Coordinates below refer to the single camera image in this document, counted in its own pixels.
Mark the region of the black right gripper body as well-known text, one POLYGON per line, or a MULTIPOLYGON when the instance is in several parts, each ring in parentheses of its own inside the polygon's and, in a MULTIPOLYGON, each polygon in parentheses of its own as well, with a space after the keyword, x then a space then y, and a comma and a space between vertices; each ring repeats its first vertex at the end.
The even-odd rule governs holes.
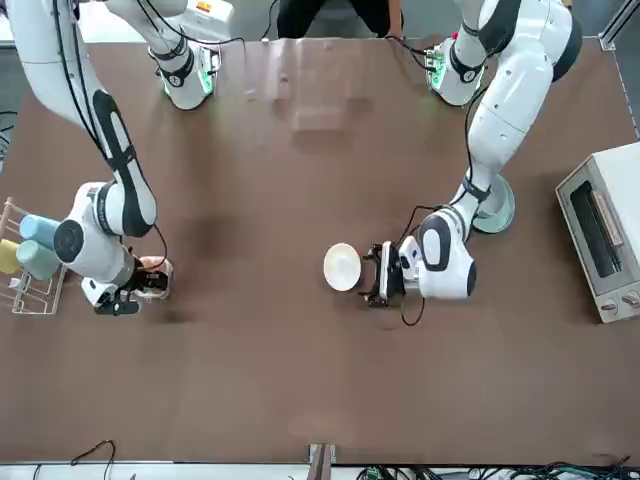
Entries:
POLYGON ((136 270, 123 286, 107 284, 94 303, 97 314, 136 314, 140 303, 168 298, 168 274, 164 271, 136 270))

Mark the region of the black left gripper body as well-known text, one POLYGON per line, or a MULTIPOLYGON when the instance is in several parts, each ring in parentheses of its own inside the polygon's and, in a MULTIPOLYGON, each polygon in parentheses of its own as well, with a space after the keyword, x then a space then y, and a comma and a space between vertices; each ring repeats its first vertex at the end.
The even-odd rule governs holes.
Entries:
POLYGON ((383 242, 382 260, 376 263, 376 272, 373 288, 388 301, 397 296, 405 295, 404 277, 401 267, 398 248, 392 242, 383 242))

